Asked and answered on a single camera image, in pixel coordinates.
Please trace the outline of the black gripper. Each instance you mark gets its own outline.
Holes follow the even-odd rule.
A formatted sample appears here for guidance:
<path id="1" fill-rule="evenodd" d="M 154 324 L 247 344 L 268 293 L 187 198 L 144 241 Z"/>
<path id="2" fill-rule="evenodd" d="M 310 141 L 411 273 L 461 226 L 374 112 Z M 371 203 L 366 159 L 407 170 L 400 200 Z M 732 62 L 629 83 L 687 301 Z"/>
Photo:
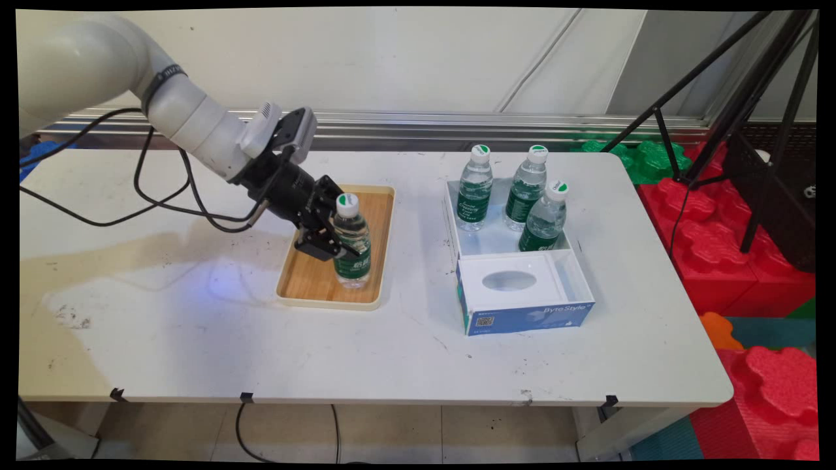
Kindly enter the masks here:
<path id="1" fill-rule="evenodd" d="M 298 228 L 295 249 L 321 261 L 357 259 L 361 253 L 341 241 L 336 229 L 323 225 L 323 214 L 334 217 L 344 190 L 328 175 L 315 179 L 293 163 L 290 154 L 263 151 L 232 179 L 255 202 Z"/>

